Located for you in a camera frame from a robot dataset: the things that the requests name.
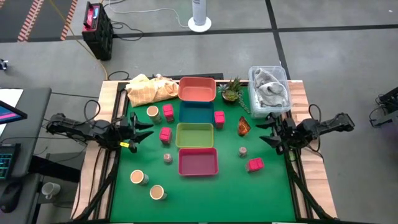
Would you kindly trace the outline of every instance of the green table mat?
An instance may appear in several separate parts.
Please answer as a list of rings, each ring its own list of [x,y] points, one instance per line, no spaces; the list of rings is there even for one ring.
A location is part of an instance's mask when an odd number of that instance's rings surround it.
[[[249,106],[248,89],[244,88],[244,102]],[[226,123],[222,130],[214,130],[214,148],[218,152],[219,172],[213,177],[182,177],[178,174],[178,149],[175,146],[179,105],[176,98],[154,103],[158,108],[171,103],[174,108],[174,123],[167,123],[162,114],[162,123],[151,130],[154,134],[137,145],[132,154],[122,149],[118,177],[114,190],[111,222],[291,222],[295,220],[292,195],[285,161],[275,149],[259,139],[271,130],[255,127],[263,120],[251,119],[240,106],[226,105],[221,94],[214,100],[215,111],[222,110]],[[140,121],[151,123],[146,115],[148,105],[132,108]],[[244,116],[252,130],[238,136],[238,121]],[[170,146],[159,140],[161,127],[172,128]],[[238,157],[239,147],[248,149],[248,156]],[[166,165],[163,155],[170,153],[173,163]],[[246,164],[253,158],[262,158],[264,168],[247,173]],[[149,176],[145,186],[131,183],[130,174],[140,169]],[[161,185],[167,192],[163,201],[152,200],[149,190]]]

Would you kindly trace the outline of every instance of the yellow cloth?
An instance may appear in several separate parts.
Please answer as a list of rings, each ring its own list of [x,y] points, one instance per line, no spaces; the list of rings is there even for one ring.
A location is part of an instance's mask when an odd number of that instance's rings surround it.
[[[178,95],[178,84],[171,78],[164,78],[157,74],[155,78],[148,79],[144,74],[139,74],[126,85],[127,95],[131,105],[139,106],[167,100]]]

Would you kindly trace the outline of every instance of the keyboard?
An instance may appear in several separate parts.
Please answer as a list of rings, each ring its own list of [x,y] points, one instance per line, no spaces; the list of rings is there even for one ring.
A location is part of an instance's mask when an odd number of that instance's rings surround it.
[[[7,180],[12,172],[21,144],[0,144],[0,180]]]

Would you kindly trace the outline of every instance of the plastic bin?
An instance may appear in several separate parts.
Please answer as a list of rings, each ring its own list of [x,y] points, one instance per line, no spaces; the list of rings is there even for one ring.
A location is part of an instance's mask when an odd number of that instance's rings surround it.
[[[215,148],[180,149],[178,173],[183,176],[216,175],[218,173],[217,150]]]
[[[213,101],[216,98],[216,81],[212,78],[183,77],[178,97],[183,101]]]
[[[181,101],[180,122],[208,123],[214,122],[214,105],[212,102]]]
[[[287,98],[289,104],[285,107],[276,107],[276,106],[268,106],[268,107],[261,107],[260,103],[256,99],[256,91],[254,89],[254,71],[256,71],[258,68],[262,68],[278,79],[278,81],[285,86],[287,90]],[[292,99],[290,97],[290,91],[289,91],[289,83],[287,81],[286,77],[286,72],[284,68],[281,66],[253,66],[249,69],[249,97],[250,97],[250,109],[251,109],[251,117],[252,118],[265,118],[269,113],[274,112],[274,113],[283,113],[287,112],[290,110],[292,107]]]
[[[213,125],[178,123],[175,145],[179,148],[185,147],[213,147]]]

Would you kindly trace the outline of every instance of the floor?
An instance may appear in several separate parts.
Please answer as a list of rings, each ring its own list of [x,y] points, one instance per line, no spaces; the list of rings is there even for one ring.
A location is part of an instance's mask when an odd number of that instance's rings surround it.
[[[11,1],[16,0],[2,0],[4,5]],[[77,1],[71,23],[77,38],[85,7],[85,1]],[[112,7],[117,11],[172,8],[183,25],[192,15],[188,0],[127,0]],[[5,9],[0,9],[0,18]],[[290,79],[303,80],[309,102],[321,107],[323,119],[345,112],[356,125],[351,133],[322,136],[339,218],[396,222],[397,133],[388,125],[372,128],[369,113],[378,94],[397,86],[398,1],[212,0],[208,17],[213,26],[203,35],[180,27],[172,11],[115,14],[109,6],[106,11],[112,20],[146,33],[137,42],[114,39],[113,58],[104,62],[109,73],[125,70],[131,77],[224,73],[226,78],[246,78],[253,65],[281,64]],[[135,35],[127,28],[116,32]],[[10,61],[10,69],[0,73],[0,86],[49,86],[56,92],[98,96],[103,71],[71,34],[55,42],[1,40],[0,57]],[[46,118],[62,112],[82,120],[86,101],[52,95]],[[93,114],[94,105],[88,110]],[[69,140],[40,140],[37,152],[47,146],[50,153],[81,150]],[[63,215],[51,215],[55,210]],[[38,223],[65,221],[69,214],[70,209],[44,207]]]

